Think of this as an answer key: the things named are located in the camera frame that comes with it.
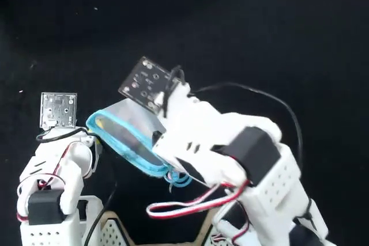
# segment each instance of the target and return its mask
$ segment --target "mounting hole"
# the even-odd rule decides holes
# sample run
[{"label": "mounting hole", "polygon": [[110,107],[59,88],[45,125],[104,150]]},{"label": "mounting hole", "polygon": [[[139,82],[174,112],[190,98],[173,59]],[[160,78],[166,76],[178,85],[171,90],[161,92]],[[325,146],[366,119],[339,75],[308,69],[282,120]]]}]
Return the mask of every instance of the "mounting hole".
[{"label": "mounting hole", "polygon": [[200,144],[196,145],[194,153],[196,154],[200,150]]}]

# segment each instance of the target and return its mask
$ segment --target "black cable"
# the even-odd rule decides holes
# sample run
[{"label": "black cable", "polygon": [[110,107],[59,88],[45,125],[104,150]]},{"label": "black cable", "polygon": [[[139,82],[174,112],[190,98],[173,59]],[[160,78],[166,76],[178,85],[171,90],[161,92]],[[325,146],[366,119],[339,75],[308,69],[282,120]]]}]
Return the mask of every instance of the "black cable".
[{"label": "black cable", "polygon": [[302,172],[302,169],[303,169],[302,132],[301,132],[299,121],[298,121],[295,113],[293,112],[292,108],[285,101],[283,101],[282,99],[279,99],[278,97],[276,97],[276,96],[274,96],[274,95],[272,95],[268,92],[264,92],[264,91],[259,90],[259,89],[254,89],[250,86],[246,86],[246,85],[242,85],[242,84],[238,84],[238,83],[234,83],[234,82],[221,82],[221,83],[217,83],[217,84],[214,84],[214,85],[211,85],[211,86],[206,86],[206,87],[203,87],[201,89],[196,90],[193,93],[190,93],[190,95],[191,94],[196,94],[196,93],[199,93],[199,92],[205,92],[207,90],[220,89],[220,88],[225,87],[225,86],[235,86],[235,87],[238,87],[238,88],[249,90],[249,91],[257,93],[257,94],[264,95],[264,96],[266,96],[270,99],[273,99],[273,100],[279,102],[280,104],[282,104],[287,109],[287,111],[289,112],[289,114],[290,114],[290,116],[293,120],[293,123],[295,124],[295,128],[296,128],[296,133],[297,133],[297,137],[298,137],[298,150],[297,150],[297,156],[295,158],[296,158],[297,164],[299,165],[299,168]]},{"label": "black cable", "polygon": [[[99,141],[103,145],[103,149],[106,149],[106,143],[104,141],[102,141],[101,139]],[[115,195],[116,189],[118,188],[118,179],[116,178],[114,161],[112,160],[111,157],[109,159],[110,159],[110,163],[111,163],[113,178],[115,180],[114,181],[114,188],[110,192],[110,196],[107,199],[107,201],[105,202],[105,205],[104,205],[103,209],[100,211],[100,213],[97,215],[96,219],[92,223],[92,225],[90,227],[90,230],[88,231],[88,234],[86,236],[86,240],[85,240],[84,246],[88,246],[88,243],[90,242],[90,239],[91,239],[91,236],[92,236],[92,233],[93,233],[94,229],[96,228],[97,224],[100,222],[103,214],[107,211],[107,209],[108,209],[109,205],[111,204],[111,201],[112,201],[112,199],[113,199],[113,197]]]},{"label": "black cable", "polygon": [[115,191],[116,191],[116,188],[118,187],[118,181],[115,180],[115,184],[114,184],[114,188],[113,190],[111,191],[110,193],[110,196],[108,198],[108,200],[106,201],[103,209],[101,210],[101,212],[97,215],[95,221],[92,223],[91,225],[91,228],[90,228],[90,231],[88,232],[87,236],[86,236],[86,240],[85,240],[85,243],[84,243],[84,246],[88,246],[88,243],[90,242],[90,239],[91,239],[91,236],[92,236],[92,233],[94,231],[94,229],[96,228],[97,224],[100,222],[100,219],[101,217],[103,216],[103,214],[105,213],[105,211],[107,211],[108,209],[108,206],[110,205],[113,197],[114,197],[114,194],[115,194]]},{"label": "black cable", "polygon": [[173,83],[173,79],[177,76],[177,74],[179,75],[180,81],[182,83],[182,85],[184,85],[186,83],[185,80],[185,73],[183,72],[183,70],[180,68],[180,66],[176,66],[171,70],[170,73],[170,77],[165,85],[165,89],[164,89],[164,97],[163,97],[163,113],[164,113],[164,118],[167,118],[167,113],[168,113],[168,99],[171,93],[171,89],[172,89],[172,83]]},{"label": "black cable", "polygon": [[73,130],[72,132],[69,132],[69,133],[63,134],[63,135],[59,135],[57,137],[53,137],[53,138],[42,138],[43,136],[45,136],[46,134],[48,134],[51,131],[51,129],[52,128],[50,128],[50,129],[46,130],[45,132],[43,132],[43,133],[39,134],[38,136],[36,136],[36,140],[39,143],[53,142],[53,141],[58,141],[60,139],[71,137],[72,135],[75,135],[75,134],[77,134],[79,132],[85,132],[87,135],[91,135],[91,136],[97,137],[96,134],[89,133],[89,132],[87,132],[86,129],[80,127],[80,128],[77,128],[77,129]]}]

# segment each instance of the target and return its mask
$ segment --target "perforated plastic panel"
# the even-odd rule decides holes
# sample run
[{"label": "perforated plastic panel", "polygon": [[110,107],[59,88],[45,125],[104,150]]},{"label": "perforated plastic panel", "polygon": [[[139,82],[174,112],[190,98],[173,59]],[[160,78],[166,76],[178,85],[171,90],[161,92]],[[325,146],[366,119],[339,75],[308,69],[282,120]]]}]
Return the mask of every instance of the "perforated plastic panel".
[{"label": "perforated plastic panel", "polygon": [[129,246],[124,234],[113,219],[108,219],[101,230],[100,246]]},{"label": "perforated plastic panel", "polygon": [[61,224],[29,225],[21,224],[23,246],[79,245],[78,213],[68,216]]}]

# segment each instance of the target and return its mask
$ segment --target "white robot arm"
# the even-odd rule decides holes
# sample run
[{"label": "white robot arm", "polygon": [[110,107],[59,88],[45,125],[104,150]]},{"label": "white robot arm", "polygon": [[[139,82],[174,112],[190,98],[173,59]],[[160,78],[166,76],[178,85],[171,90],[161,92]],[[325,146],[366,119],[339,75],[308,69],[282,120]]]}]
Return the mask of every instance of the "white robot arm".
[{"label": "white robot arm", "polygon": [[[145,81],[149,89],[152,86],[147,72],[156,65],[145,59],[142,64],[148,70],[137,66],[136,74],[131,74],[133,89],[145,86]],[[142,84],[137,79],[139,74],[146,77]],[[170,83],[172,78],[165,78]],[[129,82],[128,79],[128,86],[123,83],[123,94],[135,101],[136,92],[129,87]],[[166,86],[165,91],[156,94],[147,105],[166,129],[153,151],[177,171],[210,188],[226,185],[238,192],[222,201],[209,201],[208,205],[200,204],[198,199],[194,201],[196,205],[156,203],[147,208],[148,214],[153,218],[172,218],[227,203],[215,216],[215,227],[226,237],[233,238],[232,243],[250,245],[244,243],[247,233],[235,234],[234,228],[222,220],[221,215],[238,201],[257,233],[257,241],[252,245],[289,246],[293,221],[313,232],[320,241],[317,245],[331,245],[326,241],[328,229],[317,205],[307,196],[299,180],[301,172],[296,160],[290,148],[280,142],[279,127],[260,116],[221,114],[209,103],[189,97],[190,87],[183,80],[174,87],[168,99],[165,99],[165,91],[169,92]],[[145,106],[140,99],[137,102]],[[174,205],[184,208],[163,213],[154,211]]]},{"label": "white robot arm", "polygon": [[[82,129],[54,127],[42,139],[48,141]],[[96,138],[86,130],[39,145],[20,175],[17,188],[23,246],[81,245],[85,230],[103,208],[99,198],[81,196],[83,179],[96,170],[100,152]],[[84,221],[80,221],[77,208],[80,200],[86,202]],[[89,245],[97,246],[99,238],[100,228],[95,228]]]},{"label": "white robot arm", "polygon": [[[317,205],[299,180],[299,166],[290,148],[281,143],[279,127],[260,116],[221,114],[209,103],[189,96],[190,86],[173,77],[173,72],[169,74],[143,58],[119,91],[152,111],[163,124],[165,132],[155,138],[152,151],[210,189],[191,202],[154,203],[147,207],[148,215],[164,219],[222,207],[213,224],[230,244],[332,246],[326,240],[328,229]],[[68,117],[66,120],[66,124],[71,122]],[[70,128],[54,127],[43,138],[66,132]],[[80,131],[39,146],[20,176],[17,190],[23,246],[38,245],[44,235],[40,230],[46,229],[50,235],[63,232],[57,238],[61,245],[81,245],[81,233],[86,236],[85,229],[103,208],[101,201],[93,198],[95,204],[87,208],[93,215],[87,216],[84,229],[78,227],[77,203],[82,199],[83,178],[91,175],[99,158],[99,150],[94,156],[90,149],[95,139]],[[219,187],[226,187],[228,195],[206,201]],[[240,229],[225,219],[235,203],[247,214]],[[182,208],[158,211],[170,206]],[[313,234],[313,244],[306,238],[297,243],[291,240],[297,226]],[[89,245],[98,243],[98,232],[96,228]]]}]

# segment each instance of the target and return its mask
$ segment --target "electronic component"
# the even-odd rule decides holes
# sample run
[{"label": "electronic component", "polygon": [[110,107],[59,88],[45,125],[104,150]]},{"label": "electronic component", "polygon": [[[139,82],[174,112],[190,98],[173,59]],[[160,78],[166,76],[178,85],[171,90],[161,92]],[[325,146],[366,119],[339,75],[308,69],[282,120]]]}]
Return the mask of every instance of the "electronic component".
[{"label": "electronic component", "polygon": [[41,93],[40,128],[74,128],[77,123],[76,112],[76,93]]},{"label": "electronic component", "polygon": [[[157,115],[161,110],[161,101],[157,99],[164,96],[163,92],[169,79],[170,72],[142,57],[118,92]],[[178,83],[179,80],[173,78],[170,92]]]}]

